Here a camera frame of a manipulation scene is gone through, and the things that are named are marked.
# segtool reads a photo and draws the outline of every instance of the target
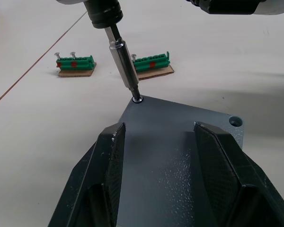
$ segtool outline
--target screw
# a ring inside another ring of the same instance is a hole
[[[57,59],[58,59],[58,60],[61,59],[59,54],[60,54],[59,52],[55,53],[55,55],[57,56]]]
[[[132,57],[133,62],[135,62],[137,55],[136,54],[132,54],[131,57]]]
[[[73,59],[76,59],[75,52],[71,52],[71,56]]]

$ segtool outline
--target gray metal plate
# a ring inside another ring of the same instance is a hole
[[[122,227],[215,226],[203,186],[194,122],[231,133],[240,147],[243,128],[231,115],[151,97],[130,101],[126,124],[118,224]]]

